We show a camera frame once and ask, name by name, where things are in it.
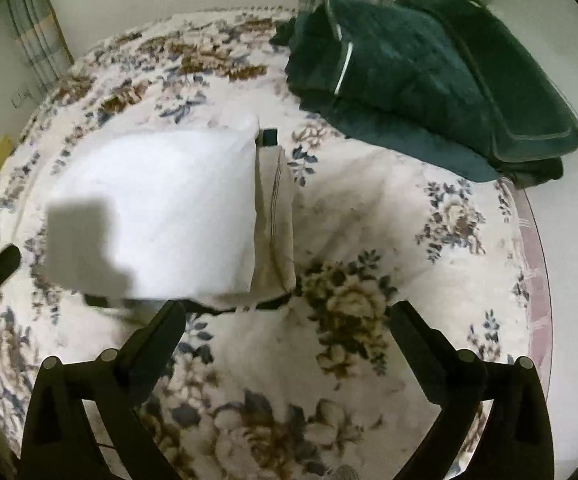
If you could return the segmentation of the beige folded shirt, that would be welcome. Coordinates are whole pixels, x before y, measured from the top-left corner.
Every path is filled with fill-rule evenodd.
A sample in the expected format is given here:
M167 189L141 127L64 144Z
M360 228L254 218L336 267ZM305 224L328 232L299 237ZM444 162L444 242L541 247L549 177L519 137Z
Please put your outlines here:
M257 150L255 177L255 269L251 294L256 302L266 302L292 292L296 283L295 184L281 146Z

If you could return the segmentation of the dark green pillow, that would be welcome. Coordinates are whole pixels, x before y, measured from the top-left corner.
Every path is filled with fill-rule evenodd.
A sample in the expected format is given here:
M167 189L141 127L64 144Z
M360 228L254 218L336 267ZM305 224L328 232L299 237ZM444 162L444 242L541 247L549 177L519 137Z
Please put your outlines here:
M479 84L501 162L535 162L578 149L578 120L507 26L472 0L400 0L439 22Z

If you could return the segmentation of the left grey-green curtain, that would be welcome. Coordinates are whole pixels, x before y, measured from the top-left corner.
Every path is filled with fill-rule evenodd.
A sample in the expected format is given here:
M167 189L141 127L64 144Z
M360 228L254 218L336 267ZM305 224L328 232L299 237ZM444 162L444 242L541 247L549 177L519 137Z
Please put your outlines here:
M4 0L16 44L42 93L48 93L73 63L50 0Z

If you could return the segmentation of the pink bed sheet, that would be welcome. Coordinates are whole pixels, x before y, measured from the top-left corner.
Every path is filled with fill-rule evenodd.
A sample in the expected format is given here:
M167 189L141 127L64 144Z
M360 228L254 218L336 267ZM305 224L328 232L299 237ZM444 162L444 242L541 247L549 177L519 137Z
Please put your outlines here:
M552 348L554 348L554 323L552 302L544 245L540 238L535 214L525 190L518 190L507 179L502 186L510 195L516 210L520 230L520 248L524 261L522 283L528 293L528 328L530 350L545 396L551 384Z

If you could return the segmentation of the floral bed blanket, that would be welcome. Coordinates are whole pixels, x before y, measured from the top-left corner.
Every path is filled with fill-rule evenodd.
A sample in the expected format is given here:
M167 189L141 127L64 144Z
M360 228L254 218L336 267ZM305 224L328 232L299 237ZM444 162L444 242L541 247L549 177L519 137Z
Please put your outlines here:
M520 226L502 181L473 183L347 138L303 112L272 44L279 10L178 14L99 42L23 129L0 170L0 438L21 451L46 356L89 361L147 324L150 304L94 306L49 281L46 210L78 148L109 132L220 125L254 114L263 225L250 296L192 314L139 417L189 479L389 479L438 410L386 326L409 301L457 348L528 352Z

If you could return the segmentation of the dark green folded quilt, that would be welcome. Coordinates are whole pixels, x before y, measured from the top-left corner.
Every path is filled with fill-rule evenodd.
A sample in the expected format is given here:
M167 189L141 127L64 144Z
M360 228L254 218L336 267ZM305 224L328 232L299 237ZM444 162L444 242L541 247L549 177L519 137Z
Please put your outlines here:
M473 182L519 188L562 177L560 157L504 162L492 100L446 28L411 6L326 0L278 24L284 71L302 110L353 140L388 148Z

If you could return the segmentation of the white t-shirt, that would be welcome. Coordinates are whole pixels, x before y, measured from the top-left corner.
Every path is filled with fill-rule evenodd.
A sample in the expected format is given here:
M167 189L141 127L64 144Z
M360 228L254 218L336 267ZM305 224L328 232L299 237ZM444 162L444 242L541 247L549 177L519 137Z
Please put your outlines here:
M83 141L47 198L48 280L111 298L248 292L257 136L248 118Z

